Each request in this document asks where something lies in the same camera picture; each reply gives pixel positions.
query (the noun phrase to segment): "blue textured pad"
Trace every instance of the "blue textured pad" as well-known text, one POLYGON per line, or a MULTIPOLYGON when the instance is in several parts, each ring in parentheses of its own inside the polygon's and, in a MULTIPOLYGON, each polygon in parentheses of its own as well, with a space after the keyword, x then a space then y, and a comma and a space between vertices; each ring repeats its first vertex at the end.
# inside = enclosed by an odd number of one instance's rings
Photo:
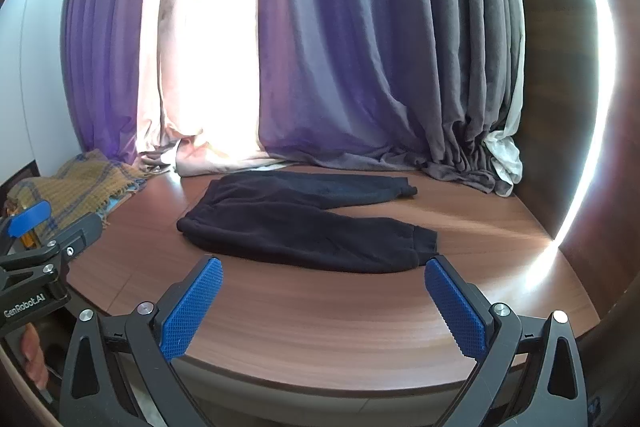
POLYGON ((484 359, 487 351, 484 323, 436 259, 424 267, 424 285, 462 354, 484 359))
POLYGON ((165 359, 185 354, 220 286, 222 264, 218 259, 211 259, 164 322, 160 350, 165 359))
POLYGON ((11 218, 9 223, 9 237, 22 237, 30 230, 37 227, 51 215, 51 205, 49 201, 41 201, 30 206, 24 212, 11 218))

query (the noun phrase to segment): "metal screw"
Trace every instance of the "metal screw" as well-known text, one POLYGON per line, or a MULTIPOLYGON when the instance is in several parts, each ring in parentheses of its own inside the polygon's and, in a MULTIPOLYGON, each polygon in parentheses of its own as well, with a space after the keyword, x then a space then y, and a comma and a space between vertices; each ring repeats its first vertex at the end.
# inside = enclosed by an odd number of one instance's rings
POLYGON ((560 310, 554 311, 554 318, 556 322, 559 322, 561 324, 565 324, 569 320, 569 317, 566 316, 566 313, 560 310))
POLYGON ((494 304, 494 312, 498 317, 506 317, 511 313, 511 310, 506 304, 498 303, 494 304))
POLYGON ((82 310, 80 312, 80 320, 82 322, 87 322, 90 321, 92 318, 94 317, 94 311, 93 310, 82 310))
POLYGON ((154 304, 151 302, 142 302, 136 308, 140 315, 148 315, 154 310, 154 304))

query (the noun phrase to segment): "wooden table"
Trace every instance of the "wooden table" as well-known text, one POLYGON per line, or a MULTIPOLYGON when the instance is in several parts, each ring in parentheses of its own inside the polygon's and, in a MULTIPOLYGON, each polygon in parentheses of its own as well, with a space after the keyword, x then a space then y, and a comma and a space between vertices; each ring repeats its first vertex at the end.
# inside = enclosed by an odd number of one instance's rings
MULTIPOLYGON (((597 323, 564 256, 540 261, 550 240, 520 200, 417 172, 388 174, 407 176, 418 195, 337 212, 395 217, 438 231, 440 252, 460 275, 519 314, 546 317, 562 309, 576 335, 597 323)), ((151 179, 73 261, 68 281, 110 314, 158 299, 203 255, 175 222, 210 179, 173 173, 151 179)), ((212 372, 325 396, 400 396, 464 380, 474 365, 424 289, 422 269, 360 275, 219 258, 222 289, 187 352, 212 372)))

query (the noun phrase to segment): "sunlit curtain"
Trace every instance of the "sunlit curtain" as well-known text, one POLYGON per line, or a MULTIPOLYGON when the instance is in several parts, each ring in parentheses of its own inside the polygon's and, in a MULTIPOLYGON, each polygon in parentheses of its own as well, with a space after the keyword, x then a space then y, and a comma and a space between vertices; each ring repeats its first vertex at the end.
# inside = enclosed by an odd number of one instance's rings
POLYGON ((257 0, 144 0, 138 151, 180 175, 278 162, 257 137, 257 0))

